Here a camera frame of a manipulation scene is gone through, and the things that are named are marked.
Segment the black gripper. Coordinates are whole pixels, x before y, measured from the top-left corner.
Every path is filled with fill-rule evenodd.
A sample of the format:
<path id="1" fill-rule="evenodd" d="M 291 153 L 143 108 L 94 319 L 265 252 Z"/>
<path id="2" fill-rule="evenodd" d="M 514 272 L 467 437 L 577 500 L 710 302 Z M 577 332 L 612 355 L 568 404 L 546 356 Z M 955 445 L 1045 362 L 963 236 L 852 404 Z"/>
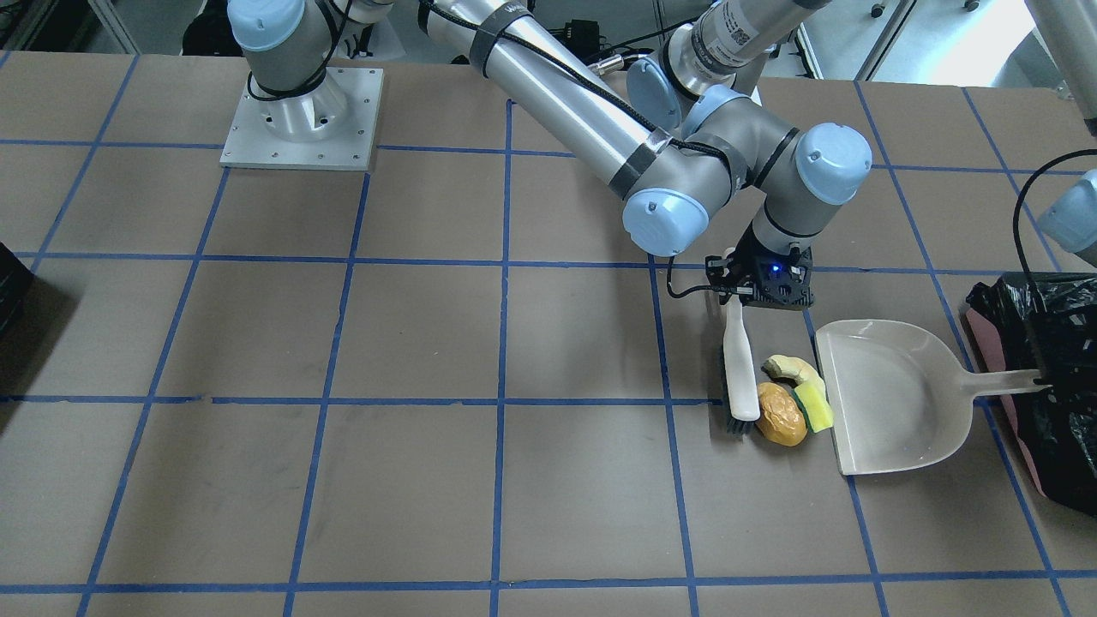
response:
<path id="1" fill-rule="evenodd" d="M 753 226 L 722 256 L 706 257 L 706 278 L 719 304 L 740 301 L 756 308 L 810 308 L 812 251 L 798 243 L 785 254 L 773 251 L 757 238 Z"/>

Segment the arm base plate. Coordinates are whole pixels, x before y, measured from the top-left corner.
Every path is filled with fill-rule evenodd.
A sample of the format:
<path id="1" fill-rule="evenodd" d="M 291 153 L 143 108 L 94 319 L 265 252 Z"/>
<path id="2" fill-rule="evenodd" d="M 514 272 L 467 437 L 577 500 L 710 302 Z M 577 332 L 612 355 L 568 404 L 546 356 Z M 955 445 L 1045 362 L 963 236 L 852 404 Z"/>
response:
<path id="1" fill-rule="evenodd" d="M 219 162 L 226 168 L 272 171 L 369 171 L 384 71 L 329 68 L 312 93 L 239 100 Z"/>

